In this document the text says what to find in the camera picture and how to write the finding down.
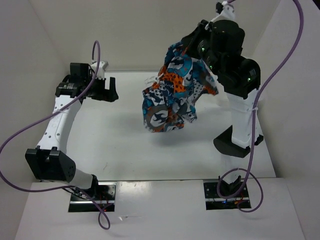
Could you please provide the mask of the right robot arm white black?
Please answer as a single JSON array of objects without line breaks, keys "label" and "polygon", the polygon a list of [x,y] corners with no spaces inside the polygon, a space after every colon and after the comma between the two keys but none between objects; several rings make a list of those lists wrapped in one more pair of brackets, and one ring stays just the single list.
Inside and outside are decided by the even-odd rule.
[{"label": "right robot arm white black", "polygon": [[218,193],[233,196],[241,189],[240,164],[264,137],[256,115],[256,96],[261,85],[258,63],[242,56],[245,31],[232,20],[202,20],[195,30],[182,38],[184,52],[201,60],[217,77],[226,93],[231,126],[213,140],[225,160],[227,172],[218,178]]}]

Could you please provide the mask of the colourful patterned shorts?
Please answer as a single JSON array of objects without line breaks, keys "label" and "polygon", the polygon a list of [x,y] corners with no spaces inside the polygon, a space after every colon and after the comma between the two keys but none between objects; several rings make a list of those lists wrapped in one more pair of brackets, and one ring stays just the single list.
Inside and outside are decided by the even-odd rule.
[{"label": "colourful patterned shorts", "polygon": [[187,55],[182,42],[174,43],[155,81],[142,91],[144,127],[153,133],[180,130],[198,118],[196,102],[202,95],[218,93],[203,61]]}]

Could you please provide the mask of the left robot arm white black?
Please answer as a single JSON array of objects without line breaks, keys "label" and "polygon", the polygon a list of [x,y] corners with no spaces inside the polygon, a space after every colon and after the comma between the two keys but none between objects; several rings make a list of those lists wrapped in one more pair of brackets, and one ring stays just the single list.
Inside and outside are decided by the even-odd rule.
[{"label": "left robot arm white black", "polygon": [[75,160],[67,156],[67,143],[86,98],[110,103],[118,100],[115,77],[110,77],[109,88],[106,88],[108,65],[106,61],[70,64],[70,73],[55,90],[54,116],[36,147],[25,152],[25,159],[37,180],[71,185],[80,198],[84,195],[89,200],[100,196],[103,189],[94,174],[79,170]]}]

